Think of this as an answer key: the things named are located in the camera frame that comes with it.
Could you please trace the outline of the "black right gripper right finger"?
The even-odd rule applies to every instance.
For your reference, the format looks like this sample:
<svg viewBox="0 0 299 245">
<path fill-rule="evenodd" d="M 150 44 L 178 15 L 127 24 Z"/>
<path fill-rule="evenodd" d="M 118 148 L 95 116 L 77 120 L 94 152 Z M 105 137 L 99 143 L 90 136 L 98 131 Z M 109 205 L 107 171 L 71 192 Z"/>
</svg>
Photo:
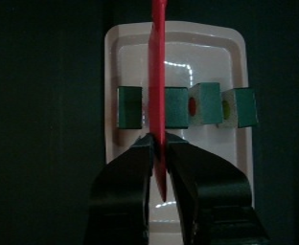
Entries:
<svg viewBox="0 0 299 245">
<path fill-rule="evenodd" d="M 249 181 L 232 163 L 173 134 L 165 160 L 184 245 L 269 245 Z"/>
</svg>

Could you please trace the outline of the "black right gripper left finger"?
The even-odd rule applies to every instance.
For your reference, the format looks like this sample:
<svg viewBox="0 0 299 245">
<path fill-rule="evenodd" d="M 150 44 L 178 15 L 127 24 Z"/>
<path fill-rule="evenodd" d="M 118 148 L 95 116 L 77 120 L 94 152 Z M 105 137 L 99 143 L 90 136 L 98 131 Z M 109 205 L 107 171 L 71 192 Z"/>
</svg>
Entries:
<svg viewBox="0 0 299 245">
<path fill-rule="evenodd" d="M 148 245 L 153 137 L 138 138 L 91 186 L 83 245 Z"/>
</svg>

